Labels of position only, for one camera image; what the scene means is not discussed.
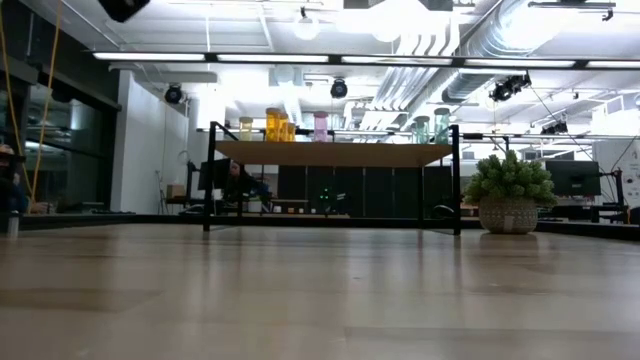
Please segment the black aluminium rig frame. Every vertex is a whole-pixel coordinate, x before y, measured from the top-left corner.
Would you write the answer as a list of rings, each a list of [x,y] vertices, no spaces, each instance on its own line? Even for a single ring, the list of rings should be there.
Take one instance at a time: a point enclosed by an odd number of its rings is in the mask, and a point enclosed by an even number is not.
[[[171,224],[201,225],[204,219],[198,216],[178,215],[33,215],[20,220],[22,230],[45,230],[70,227],[89,227],[121,224]],[[264,226],[264,227],[319,227],[319,228],[364,228],[364,229],[453,229],[451,220],[414,220],[414,219],[376,219],[376,218],[331,218],[312,217],[310,215],[296,217],[277,216],[244,216],[212,217],[212,226]],[[592,224],[585,222],[565,223],[541,221],[536,226],[537,232],[582,236],[602,239],[621,240],[640,243],[640,226]]]

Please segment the wooden shelf black metal frame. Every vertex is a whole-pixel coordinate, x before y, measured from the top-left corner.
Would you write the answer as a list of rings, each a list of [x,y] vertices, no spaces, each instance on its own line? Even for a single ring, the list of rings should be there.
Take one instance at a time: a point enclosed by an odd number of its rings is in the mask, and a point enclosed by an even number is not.
[[[241,141],[224,125],[212,121],[208,129],[207,162],[205,175],[205,209],[202,226],[205,231],[212,225],[235,226],[284,226],[284,227],[327,227],[327,228],[391,228],[422,230],[449,229],[451,234],[461,234],[460,205],[460,159],[459,127],[450,127],[453,135],[451,145],[443,144],[383,144],[383,143],[340,143],[340,142],[252,142]],[[417,208],[415,219],[374,219],[374,218],[313,218],[309,216],[259,220],[243,215],[242,201],[237,201],[236,215],[231,218],[216,218],[212,215],[213,162],[215,154],[238,161],[242,166],[286,165],[323,167],[389,167],[414,168],[417,172]],[[445,220],[428,220],[424,215],[424,168],[444,157],[452,157],[451,188],[454,205],[453,217]]]

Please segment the person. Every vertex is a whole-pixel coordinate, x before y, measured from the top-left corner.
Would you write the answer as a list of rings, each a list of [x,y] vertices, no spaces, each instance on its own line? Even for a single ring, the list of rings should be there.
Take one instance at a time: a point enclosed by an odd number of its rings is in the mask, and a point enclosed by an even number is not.
[[[10,162],[3,154],[14,155],[14,150],[7,144],[0,145],[0,213],[24,214],[28,200],[20,183],[20,175],[13,171],[12,180],[9,180]]]
[[[232,161],[223,191],[223,199],[232,203],[241,196],[257,196],[261,200],[269,200],[271,192],[266,184],[249,175],[239,163]]]

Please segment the black beam with light strips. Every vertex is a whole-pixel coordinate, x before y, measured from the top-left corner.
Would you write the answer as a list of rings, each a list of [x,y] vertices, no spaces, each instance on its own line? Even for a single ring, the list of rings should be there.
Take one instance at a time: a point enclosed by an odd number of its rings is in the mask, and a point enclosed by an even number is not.
[[[493,58],[459,56],[337,55],[280,53],[95,52],[109,62],[287,64],[369,67],[426,67],[496,70],[640,71],[640,59]]]

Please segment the pink medicine bottle white cap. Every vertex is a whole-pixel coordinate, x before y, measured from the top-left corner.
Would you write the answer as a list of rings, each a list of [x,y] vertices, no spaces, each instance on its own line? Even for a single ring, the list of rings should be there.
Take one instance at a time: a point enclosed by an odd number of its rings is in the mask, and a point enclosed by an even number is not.
[[[314,113],[314,141],[326,142],[328,137],[328,114],[324,111]]]

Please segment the black computer monitor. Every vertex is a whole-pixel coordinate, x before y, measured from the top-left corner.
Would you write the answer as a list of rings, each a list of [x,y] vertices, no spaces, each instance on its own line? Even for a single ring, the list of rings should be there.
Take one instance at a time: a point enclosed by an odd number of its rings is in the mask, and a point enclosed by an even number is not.
[[[557,196],[593,197],[601,194],[600,168],[595,161],[551,160],[545,162]]]
[[[218,159],[213,162],[213,176],[211,177],[213,189],[224,189],[226,187],[230,166],[231,160],[228,158]],[[206,175],[208,168],[208,162],[201,163],[198,179],[199,190],[205,190],[207,187]]]

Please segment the white globe ceiling lamp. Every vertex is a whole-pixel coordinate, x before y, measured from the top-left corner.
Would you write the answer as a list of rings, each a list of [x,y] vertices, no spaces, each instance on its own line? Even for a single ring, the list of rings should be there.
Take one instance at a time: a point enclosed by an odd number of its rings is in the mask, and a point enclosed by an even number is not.
[[[320,33],[319,21],[316,18],[301,17],[294,22],[293,32],[301,40],[313,40]]]

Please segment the dark cabinet row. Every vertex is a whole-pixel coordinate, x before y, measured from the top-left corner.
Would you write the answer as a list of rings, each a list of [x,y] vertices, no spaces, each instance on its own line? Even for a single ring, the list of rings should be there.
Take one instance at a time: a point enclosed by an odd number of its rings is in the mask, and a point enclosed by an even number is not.
[[[451,169],[425,167],[281,166],[275,194],[286,212],[349,218],[426,219],[453,216]]]

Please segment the green plant in woven pot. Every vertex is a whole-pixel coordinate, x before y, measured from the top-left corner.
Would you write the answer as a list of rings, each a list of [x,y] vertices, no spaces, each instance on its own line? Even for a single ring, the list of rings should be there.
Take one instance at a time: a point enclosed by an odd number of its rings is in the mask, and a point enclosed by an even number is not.
[[[528,234],[538,208],[556,204],[551,174],[539,162],[520,160],[512,150],[480,160],[464,190],[464,202],[478,208],[482,227],[493,234]]]

